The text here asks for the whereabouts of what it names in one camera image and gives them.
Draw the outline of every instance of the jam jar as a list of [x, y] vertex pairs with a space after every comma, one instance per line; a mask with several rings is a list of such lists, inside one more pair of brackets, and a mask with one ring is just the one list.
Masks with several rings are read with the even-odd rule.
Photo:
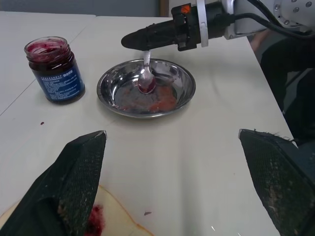
[[77, 62], [70, 46], [61, 37], [43, 37], [28, 43], [24, 51], [46, 98], [68, 104], [85, 93]]

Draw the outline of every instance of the metal bowl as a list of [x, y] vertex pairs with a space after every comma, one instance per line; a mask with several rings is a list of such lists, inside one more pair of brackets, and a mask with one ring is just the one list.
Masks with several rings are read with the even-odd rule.
[[193, 97], [193, 76], [181, 66], [160, 59], [150, 60], [157, 86], [152, 93], [138, 90], [138, 78], [144, 71], [143, 60], [131, 60], [108, 70], [97, 84], [97, 95], [109, 110], [133, 118], [155, 118], [184, 107]]

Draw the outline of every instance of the white table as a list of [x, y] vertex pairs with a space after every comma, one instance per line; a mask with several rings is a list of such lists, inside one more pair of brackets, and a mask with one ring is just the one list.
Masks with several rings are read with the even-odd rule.
[[0, 117], [0, 214], [67, 142], [106, 130], [100, 184], [157, 236], [279, 235], [253, 187], [238, 132], [291, 133], [246, 38], [212, 39], [208, 48], [186, 52], [175, 45], [153, 50], [152, 57], [182, 65], [196, 80], [194, 98], [176, 114], [135, 120], [98, 101], [101, 75], [141, 57], [120, 39], [165, 20], [96, 17], [71, 44], [86, 94], [56, 106], [32, 83]]
[[70, 43], [94, 15], [0, 11], [0, 115], [34, 81], [24, 47], [44, 36]]

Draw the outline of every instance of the black cable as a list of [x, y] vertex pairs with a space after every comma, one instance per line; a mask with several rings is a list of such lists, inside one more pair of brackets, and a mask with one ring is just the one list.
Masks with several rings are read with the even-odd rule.
[[276, 26], [283, 28], [277, 18], [269, 11], [269, 9], [260, 0], [247, 0], [253, 6], [255, 6], [264, 16]]
[[288, 37], [293, 37], [296, 39], [313, 39], [313, 38], [315, 38], [315, 34], [305, 34], [305, 33], [300, 33], [300, 32], [289, 31], [285, 28], [276, 26], [275, 24], [273, 24], [269, 21], [266, 21], [265, 19], [261, 18], [260, 16], [257, 16], [256, 14], [253, 14], [253, 13], [244, 13], [244, 14], [234, 15], [234, 20], [240, 20], [240, 19], [244, 19], [244, 18], [253, 19], [254, 21], [265, 26], [266, 28], [268, 28], [274, 32], [280, 33], [282, 35], [288, 36]]

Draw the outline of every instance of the jar label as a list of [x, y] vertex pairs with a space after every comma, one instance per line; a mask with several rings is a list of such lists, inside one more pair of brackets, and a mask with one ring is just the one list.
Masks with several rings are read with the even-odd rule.
[[47, 98], [52, 101], [69, 100], [78, 96], [84, 89], [84, 84], [76, 65], [62, 74], [37, 76], [37, 80]]

